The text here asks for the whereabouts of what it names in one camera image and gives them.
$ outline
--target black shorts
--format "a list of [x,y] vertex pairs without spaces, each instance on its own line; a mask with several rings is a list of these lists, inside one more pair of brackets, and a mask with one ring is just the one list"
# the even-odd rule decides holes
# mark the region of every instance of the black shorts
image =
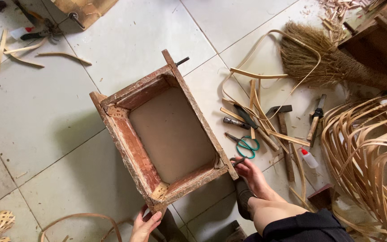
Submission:
[[353,239],[328,210],[322,209],[317,213],[305,212],[271,222],[265,227],[262,237],[255,233],[244,240],[244,242],[259,241],[353,242]]

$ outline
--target broom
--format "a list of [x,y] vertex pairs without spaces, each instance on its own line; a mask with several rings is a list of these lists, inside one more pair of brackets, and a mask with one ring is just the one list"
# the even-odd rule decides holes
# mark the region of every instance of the broom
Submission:
[[[387,91],[387,75],[348,57],[329,41],[321,29],[289,21],[283,32],[317,50],[322,57],[305,83],[330,86],[347,80]],[[317,64],[317,57],[312,52],[286,37],[280,41],[280,54],[285,72],[298,82]]]

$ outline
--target hammer head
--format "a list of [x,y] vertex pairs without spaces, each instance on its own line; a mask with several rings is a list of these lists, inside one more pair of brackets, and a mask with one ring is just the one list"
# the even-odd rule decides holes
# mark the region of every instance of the hammer head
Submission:
[[[276,112],[280,106],[270,108],[265,115],[269,115],[272,112]],[[292,105],[283,105],[278,112],[292,112]]]

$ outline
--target person's left hand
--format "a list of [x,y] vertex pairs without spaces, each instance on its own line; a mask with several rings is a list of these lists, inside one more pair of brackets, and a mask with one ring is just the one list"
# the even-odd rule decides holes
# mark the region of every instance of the person's left hand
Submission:
[[146,210],[147,205],[144,204],[134,221],[134,228],[132,229],[129,242],[147,242],[152,230],[161,223],[161,221],[157,222],[159,218],[161,218],[161,212],[157,212],[153,216],[152,213],[149,212],[145,217],[143,217]]

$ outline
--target scissors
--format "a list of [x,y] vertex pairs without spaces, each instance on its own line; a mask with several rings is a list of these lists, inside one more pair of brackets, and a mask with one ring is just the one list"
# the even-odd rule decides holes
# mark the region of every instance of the scissors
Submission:
[[[243,149],[247,149],[252,153],[252,156],[247,157],[248,159],[255,158],[255,151],[259,150],[259,142],[256,139],[252,139],[250,136],[243,136],[243,137],[241,137],[241,139],[239,139],[239,138],[234,137],[228,133],[225,133],[225,135],[228,136],[229,138],[231,138],[232,140],[234,140],[235,142],[237,142],[236,148],[237,148],[237,152],[240,154],[240,156],[245,157],[245,155],[243,155],[243,153],[241,153],[241,151],[239,150],[239,147],[241,147]],[[256,142],[256,148],[253,148],[248,143],[246,143],[243,140],[244,138],[254,140]]]

